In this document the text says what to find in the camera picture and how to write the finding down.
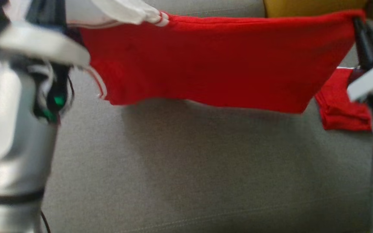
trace black band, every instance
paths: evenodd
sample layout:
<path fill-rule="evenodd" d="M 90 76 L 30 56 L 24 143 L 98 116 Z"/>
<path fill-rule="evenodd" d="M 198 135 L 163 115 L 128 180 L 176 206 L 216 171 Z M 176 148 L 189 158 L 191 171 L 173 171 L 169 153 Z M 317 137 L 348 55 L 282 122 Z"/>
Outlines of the black band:
<path fill-rule="evenodd" d="M 18 205 L 28 202 L 35 202 L 42 200 L 44 196 L 44 189 L 38 192 L 24 194 L 20 196 L 0 196 L 0 205 Z"/>

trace folded red garment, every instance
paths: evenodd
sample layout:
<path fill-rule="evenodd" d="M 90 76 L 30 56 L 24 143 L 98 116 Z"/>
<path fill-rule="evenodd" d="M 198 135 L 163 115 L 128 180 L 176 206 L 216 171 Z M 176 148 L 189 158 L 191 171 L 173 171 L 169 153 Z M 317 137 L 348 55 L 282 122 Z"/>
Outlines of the folded red garment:
<path fill-rule="evenodd" d="M 195 18 L 81 29 L 113 105 L 164 97 L 301 113 L 354 43 L 352 10 L 318 17 Z"/>
<path fill-rule="evenodd" d="M 351 131 L 370 131 L 367 106 L 351 103 L 346 93 L 351 68 L 338 68 L 315 95 L 322 117 L 323 128 Z"/>

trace gray fabric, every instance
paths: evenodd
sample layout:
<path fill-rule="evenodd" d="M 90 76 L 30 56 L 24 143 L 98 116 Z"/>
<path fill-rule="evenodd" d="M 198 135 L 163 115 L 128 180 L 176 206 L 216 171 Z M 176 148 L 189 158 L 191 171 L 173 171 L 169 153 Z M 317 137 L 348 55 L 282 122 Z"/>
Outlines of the gray fabric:
<path fill-rule="evenodd" d="M 264 17 L 263 0 L 145 0 L 157 9 L 198 17 Z"/>
<path fill-rule="evenodd" d="M 163 6 L 191 14 L 248 3 L 184 2 Z M 356 63 L 352 50 L 342 65 Z M 303 115 L 163 99 L 111 106 L 86 74 L 72 80 L 43 205 L 53 232 L 367 228 L 372 136 L 324 131 L 314 101 Z"/>

